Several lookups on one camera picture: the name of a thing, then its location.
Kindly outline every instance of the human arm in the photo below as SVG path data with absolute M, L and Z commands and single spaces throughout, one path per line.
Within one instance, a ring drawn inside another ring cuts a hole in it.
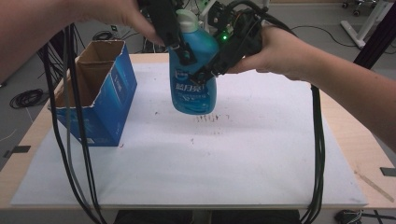
M 0 2 L 0 83 L 65 26 L 98 20 L 129 25 L 162 43 L 140 14 L 136 0 L 18 0 Z
M 396 81 L 312 47 L 266 26 L 262 51 L 246 57 L 230 73 L 250 69 L 284 74 L 317 86 L 396 152 Z

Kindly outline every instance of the cardboard box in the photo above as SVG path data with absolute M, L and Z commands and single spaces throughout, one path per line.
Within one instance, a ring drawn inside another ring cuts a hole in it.
M 93 41 L 76 61 L 78 90 L 90 147 L 119 144 L 136 89 L 134 70 L 124 41 Z M 71 79 L 69 98 L 74 99 Z M 66 126 L 64 86 L 56 94 L 57 118 Z M 71 103 L 70 132 L 78 141 L 78 119 Z

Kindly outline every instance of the floor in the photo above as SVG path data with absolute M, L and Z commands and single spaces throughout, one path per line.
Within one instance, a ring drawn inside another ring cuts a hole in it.
M 353 6 L 345 9 L 341 4 L 272 4 L 270 13 L 285 22 L 290 28 L 297 26 L 316 26 L 296 28 L 294 31 L 302 40 L 320 49 L 324 49 L 332 54 L 353 61 L 359 54 L 356 47 L 345 47 L 334 42 L 328 33 L 340 43 L 353 46 L 353 42 L 340 25 L 340 21 L 349 21 L 356 30 L 359 30 L 371 9 L 363 7 L 361 15 L 352 15 Z M 108 25 L 96 21 L 77 24 L 82 41 L 86 44 L 92 37 L 100 31 L 110 30 Z M 130 53 L 139 52 L 144 44 L 141 35 L 132 35 L 127 38 L 127 46 Z M 374 66 L 374 70 L 384 76 L 396 79 L 396 43 L 387 49 Z M 0 87 L 0 116 L 3 118 L 0 129 L 0 172 L 7 162 L 7 152 L 12 150 L 21 141 L 35 117 L 42 109 L 42 106 L 34 106 L 23 109 L 13 109 L 8 104 L 17 94 L 33 89 L 46 91 L 45 77 L 42 62 L 37 56 L 33 56 L 24 66 L 21 67 L 7 81 L 6 86 Z M 396 166 L 396 154 L 390 151 L 385 145 L 380 143 L 389 159 Z M 335 223 L 333 216 L 338 210 L 325 210 L 318 217 L 315 223 Z M 105 211 L 106 219 L 110 222 L 114 220 L 116 212 Z M 394 210 L 381 210 L 380 215 L 396 217 Z M 68 211 L 0 211 L 1 223 L 90 223 L 89 219 L 79 210 Z M 207 223 L 207 211 L 197 211 L 195 223 Z M 380 223 L 376 218 L 364 217 L 362 223 Z M 395 221 L 382 220 L 382 223 L 395 223 Z

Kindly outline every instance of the human hand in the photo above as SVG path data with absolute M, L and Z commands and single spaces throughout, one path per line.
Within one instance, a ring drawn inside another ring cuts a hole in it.
M 72 0 L 79 21 L 127 25 L 155 44 L 163 45 L 153 25 L 140 13 L 136 0 Z
M 309 69 L 309 53 L 314 48 L 296 36 L 265 25 L 262 27 L 262 51 L 243 58 L 227 73 L 257 72 L 282 74 L 291 80 L 304 80 L 304 70 Z

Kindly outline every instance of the blue plastic bottle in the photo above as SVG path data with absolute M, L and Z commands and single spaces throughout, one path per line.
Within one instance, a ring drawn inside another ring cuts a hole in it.
M 172 102 L 182 113 L 208 114 L 216 104 L 216 79 L 210 78 L 205 85 L 198 86 L 190 81 L 189 76 L 212 59 L 219 51 L 219 45 L 213 36 L 198 27 L 198 19 L 191 11 L 178 10 L 177 19 L 184 41 L 190 44 L 197 63 L 181 65 L 176 53 L 169 50 Z

